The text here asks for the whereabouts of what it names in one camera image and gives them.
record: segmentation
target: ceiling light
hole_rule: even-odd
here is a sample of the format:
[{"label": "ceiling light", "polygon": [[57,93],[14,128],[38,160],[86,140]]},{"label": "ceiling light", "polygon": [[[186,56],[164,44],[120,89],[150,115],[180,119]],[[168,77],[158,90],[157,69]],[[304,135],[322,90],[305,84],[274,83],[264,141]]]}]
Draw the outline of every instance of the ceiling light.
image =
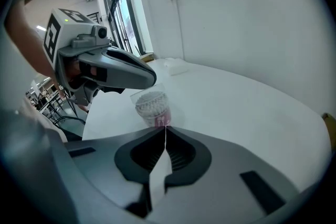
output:
[{"label": "ceiling light", "polygon": [[40,29],[40,30],[43,30],[43,31],[46,31],[46,28],[42,27],[42,26],[36,26],[37,29]]}]

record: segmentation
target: chair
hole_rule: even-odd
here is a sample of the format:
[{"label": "chair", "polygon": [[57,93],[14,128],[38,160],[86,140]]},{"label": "chair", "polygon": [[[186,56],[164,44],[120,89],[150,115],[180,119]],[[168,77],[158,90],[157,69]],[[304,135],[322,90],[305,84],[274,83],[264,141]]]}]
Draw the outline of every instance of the chair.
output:
[{"label": "chair", "polygon": [[59,128],[60,130],[62,130],[64,132],[68,142],[81,141],[82,140],[81,136],[79,136],[79,135],[77,135],[73,132],[67,131],[64,128],[62,128],[61,126],[59,126],[59,122],[62,121],[62,120],[77,120],[77,121],[80,121],[84,125],[86,123],[85,120],[82,120],[82,119],[76,118],[76,117],[71,117],[71,116],[62,116],[62,117],[60,117],[59,119],[57,119],[53,122],[54,126],[56,126],[57,128]]}]

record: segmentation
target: white table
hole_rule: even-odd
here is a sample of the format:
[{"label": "white table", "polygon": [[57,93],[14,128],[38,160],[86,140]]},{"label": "white table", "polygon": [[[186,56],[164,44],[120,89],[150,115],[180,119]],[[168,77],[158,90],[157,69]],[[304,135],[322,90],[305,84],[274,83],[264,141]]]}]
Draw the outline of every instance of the white table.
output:
[{"label": "white table", "polygon": [[[331,158],[322,118],[296,99],[230,72],[188,63],[189,71],[169,76],[163,59],[150,62],[170,99],[172,126],[242,145],[286,175],[302,191],[323,174]],[[99,92],[88,114],[83,139],[146,128],[130,95]]]}]

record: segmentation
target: plastic cup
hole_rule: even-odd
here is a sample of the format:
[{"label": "plastic cup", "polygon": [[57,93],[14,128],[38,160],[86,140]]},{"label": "plastic cup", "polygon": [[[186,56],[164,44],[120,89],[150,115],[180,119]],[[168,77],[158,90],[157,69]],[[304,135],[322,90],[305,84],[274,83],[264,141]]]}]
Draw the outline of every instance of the plastic cup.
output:
[{"label": "plastic cup", "polygon": [[135,110],[149,127],[170,125],[169,100],[162,84],[131,95]]}]

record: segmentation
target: floor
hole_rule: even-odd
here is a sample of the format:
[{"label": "floor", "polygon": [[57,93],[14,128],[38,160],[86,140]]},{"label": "floor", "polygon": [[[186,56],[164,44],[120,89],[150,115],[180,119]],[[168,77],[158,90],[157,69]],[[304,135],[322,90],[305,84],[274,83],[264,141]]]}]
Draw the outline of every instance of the floor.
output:
[{"label": "floor", "polygon": [[[72,117],[76,117],[76,115],[74,114],[73,110],[71,109],[69,103],[65,100],[62,104],[61,104],[62,109],[58,110],[58,113],[61,116],[72,116]],[[86,120],[87,118],[87,113],[84,112],[83,110],[79,109],[77,105],[75,105],[75,109],[76,109],[76,113],[78,115],[78,118],[82,119],[82,120]],[[63,129],[72,132],[74,134],[77,134],[79,136],[83,136],[83,131],[84,131],[84,124],[82,124],[80,121],[77,120],[72,120],[72,119],[66,119],[60,122],[60,127],[62,127]]]}]

